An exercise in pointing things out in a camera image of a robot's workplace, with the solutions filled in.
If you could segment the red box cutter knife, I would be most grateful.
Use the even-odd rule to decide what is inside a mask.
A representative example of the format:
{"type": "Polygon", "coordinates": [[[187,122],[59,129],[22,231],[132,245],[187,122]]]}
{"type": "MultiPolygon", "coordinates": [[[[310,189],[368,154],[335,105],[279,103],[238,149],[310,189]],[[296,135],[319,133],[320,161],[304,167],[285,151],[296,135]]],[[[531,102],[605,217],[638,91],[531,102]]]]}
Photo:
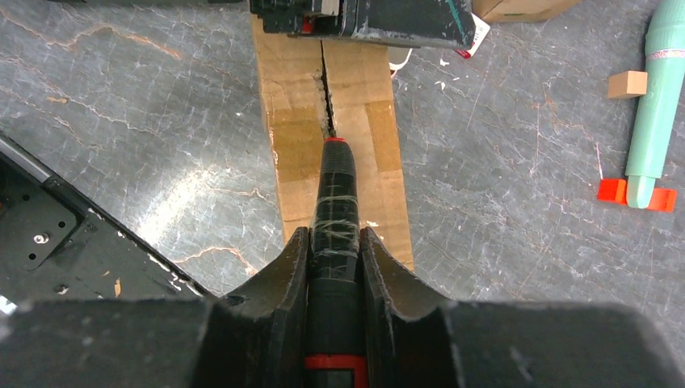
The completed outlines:
{"type": "Polygon", "coordinates": [[[310,238],[303,385],[366,387],[355,160],[340,137],[323,144],[310,238]]]}

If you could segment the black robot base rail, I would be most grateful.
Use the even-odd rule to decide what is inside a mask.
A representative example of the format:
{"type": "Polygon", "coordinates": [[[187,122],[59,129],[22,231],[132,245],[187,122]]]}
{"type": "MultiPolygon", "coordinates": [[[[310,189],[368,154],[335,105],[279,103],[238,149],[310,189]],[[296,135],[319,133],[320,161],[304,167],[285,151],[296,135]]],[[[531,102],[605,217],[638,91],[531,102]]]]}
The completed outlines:
{"type": "Polygon", "coordinates": [[[1,136],[1,314],[48,299],[195,298],[177,264],[1,136]]]}

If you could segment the brown cardboard express box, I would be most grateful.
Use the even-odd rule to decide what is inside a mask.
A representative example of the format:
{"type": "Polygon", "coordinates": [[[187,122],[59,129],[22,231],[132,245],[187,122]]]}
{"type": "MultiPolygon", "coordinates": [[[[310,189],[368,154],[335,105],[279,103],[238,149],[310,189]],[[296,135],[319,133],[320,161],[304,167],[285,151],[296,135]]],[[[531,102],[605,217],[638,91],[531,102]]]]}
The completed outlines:
{"type": "Polygon", "coordinates": [[[487,23],[535,23],[554,18],[581,0],[472,0],[473,13],[487,23]]]}

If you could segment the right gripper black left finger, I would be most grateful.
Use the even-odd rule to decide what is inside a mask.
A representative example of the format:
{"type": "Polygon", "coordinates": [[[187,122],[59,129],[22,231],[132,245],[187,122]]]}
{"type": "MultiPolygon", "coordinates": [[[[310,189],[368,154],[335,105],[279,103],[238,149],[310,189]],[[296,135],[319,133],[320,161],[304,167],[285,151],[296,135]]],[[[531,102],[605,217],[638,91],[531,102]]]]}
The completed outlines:
{"type": "Polygon", "coordinates": [[[223,297],[31,302],[1,321],[1,384],[300,387],[308,253],[300,227],[223,297]]]}

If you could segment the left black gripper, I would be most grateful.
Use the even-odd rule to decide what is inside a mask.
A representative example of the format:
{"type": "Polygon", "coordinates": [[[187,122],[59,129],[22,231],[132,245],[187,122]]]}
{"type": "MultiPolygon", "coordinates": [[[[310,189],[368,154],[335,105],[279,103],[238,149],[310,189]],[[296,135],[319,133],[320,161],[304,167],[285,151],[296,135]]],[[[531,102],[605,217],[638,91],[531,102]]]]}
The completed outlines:
{"type": "Polygon", "coordinates": [[[470,1],[251,0],[268,34],[353,40],[403,48],[468,49],[470,1]]]}

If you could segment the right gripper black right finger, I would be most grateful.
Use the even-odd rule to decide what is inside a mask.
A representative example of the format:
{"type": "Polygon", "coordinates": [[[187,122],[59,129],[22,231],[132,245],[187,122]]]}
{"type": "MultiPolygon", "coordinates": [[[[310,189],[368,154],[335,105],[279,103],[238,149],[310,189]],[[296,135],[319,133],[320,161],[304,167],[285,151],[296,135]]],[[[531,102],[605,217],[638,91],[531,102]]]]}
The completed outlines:
{"type": "Polygon", "coordinates": [[[656,327],[613,303],[445,297],[360,237],[373,387],[681,387],[656,327]]]}

